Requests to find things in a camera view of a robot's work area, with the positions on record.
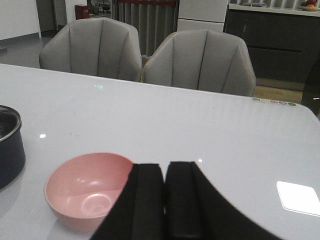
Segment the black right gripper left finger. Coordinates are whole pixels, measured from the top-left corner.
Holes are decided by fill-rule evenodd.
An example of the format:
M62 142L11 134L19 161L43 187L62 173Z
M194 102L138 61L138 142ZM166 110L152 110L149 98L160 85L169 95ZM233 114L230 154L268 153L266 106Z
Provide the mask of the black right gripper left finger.
M164 180L158 164L134 164L118 199L92 240L162 240Z

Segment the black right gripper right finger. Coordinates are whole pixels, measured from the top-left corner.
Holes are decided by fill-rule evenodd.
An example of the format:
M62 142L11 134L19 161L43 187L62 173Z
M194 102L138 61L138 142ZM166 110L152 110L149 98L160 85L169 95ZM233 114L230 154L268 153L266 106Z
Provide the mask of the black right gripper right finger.
M165 188L167 230L171 240L278 239L228 202L195 162L171 162Z

